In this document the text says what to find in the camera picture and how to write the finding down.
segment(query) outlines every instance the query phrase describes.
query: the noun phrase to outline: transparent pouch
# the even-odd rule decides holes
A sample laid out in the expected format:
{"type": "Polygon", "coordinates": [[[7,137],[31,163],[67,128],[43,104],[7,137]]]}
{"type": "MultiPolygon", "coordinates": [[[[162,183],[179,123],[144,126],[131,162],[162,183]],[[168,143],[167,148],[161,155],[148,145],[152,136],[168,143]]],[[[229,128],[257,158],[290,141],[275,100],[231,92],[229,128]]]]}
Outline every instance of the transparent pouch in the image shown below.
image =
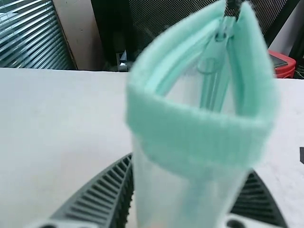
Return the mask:
{"type": "Polygon", "coordinates": [[[127,87],[138,227],[222,227],[276,112],[254,12],[218,1],[140,55],[127,87]]]}

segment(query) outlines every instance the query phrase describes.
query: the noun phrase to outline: white table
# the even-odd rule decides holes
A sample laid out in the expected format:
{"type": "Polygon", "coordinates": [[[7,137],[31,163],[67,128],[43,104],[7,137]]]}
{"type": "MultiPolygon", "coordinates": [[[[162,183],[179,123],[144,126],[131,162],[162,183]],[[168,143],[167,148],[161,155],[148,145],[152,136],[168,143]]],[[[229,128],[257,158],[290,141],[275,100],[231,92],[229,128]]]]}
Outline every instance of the white table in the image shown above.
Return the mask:
{"type": "MultiPolygon", "coordinates": [[[[0,68],[0,227],[49,217],[131,151],[126,74],[0,68]]],[[[304,81],[278,80],[282,108],[257,169],[291,228],[304,227],[304,81]]]]}

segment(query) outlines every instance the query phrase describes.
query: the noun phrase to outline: window blinds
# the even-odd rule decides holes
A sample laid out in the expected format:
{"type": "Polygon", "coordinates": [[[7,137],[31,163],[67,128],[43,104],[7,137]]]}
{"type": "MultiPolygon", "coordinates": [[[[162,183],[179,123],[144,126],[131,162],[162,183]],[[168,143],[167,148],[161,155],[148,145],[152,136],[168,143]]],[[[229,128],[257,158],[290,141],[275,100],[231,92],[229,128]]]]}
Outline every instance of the window blinds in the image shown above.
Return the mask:
{"type": "Polygon", "coordinates": [[[75,68],[52,0],[0,0],[0,67],[75,68]]]}

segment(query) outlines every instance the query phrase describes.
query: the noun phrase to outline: mint green fabric trim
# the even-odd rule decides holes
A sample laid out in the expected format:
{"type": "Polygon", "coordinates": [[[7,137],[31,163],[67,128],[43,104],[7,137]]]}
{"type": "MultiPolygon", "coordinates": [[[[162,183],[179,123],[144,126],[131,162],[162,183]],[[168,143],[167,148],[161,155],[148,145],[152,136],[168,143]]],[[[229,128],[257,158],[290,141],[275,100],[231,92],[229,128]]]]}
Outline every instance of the mint green fabric trim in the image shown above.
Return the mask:
{"type": "Polygon", "coordinates": [[[208,37],[204,32],[217,29],[224,8],[225,2],[218,1],[158,36],[130,72],[127,123],[145,145],[145,153],[172,170],[185,162],[190,165],[189,160],[251,167],[259,160],[273,125],[277,100],[273,67],[254,12],[246,2],[228,41],[237,116],[173,103],[162,96],[166,88],[158,87],[162,78],[170,75],[168,68],[174,61],[176,67],[182,64],[178,57],[197,33],[201,32],[203,40],[208,37]]]}

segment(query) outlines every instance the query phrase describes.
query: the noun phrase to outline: white wall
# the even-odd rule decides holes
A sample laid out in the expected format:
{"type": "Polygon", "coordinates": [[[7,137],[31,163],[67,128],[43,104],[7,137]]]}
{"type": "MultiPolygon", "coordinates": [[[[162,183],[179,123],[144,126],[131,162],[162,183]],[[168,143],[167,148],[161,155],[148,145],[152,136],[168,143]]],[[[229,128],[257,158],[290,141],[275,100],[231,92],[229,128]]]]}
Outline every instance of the white wall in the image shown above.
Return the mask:
{"type": "Polygon", "coordinates": [[[53,0],[79,70],[101,70],[102,48],[91,0],[53,0]]]}
{"type": "Polygon", "coordinates": [[[277,34],[275,40],[270,45],[270,50],[280,52],[287,56],[289,55],[296,39],[296,35],[304,23],[303,11],[304,1],[301,0],[285,22],[280,32],[277,34]]]}

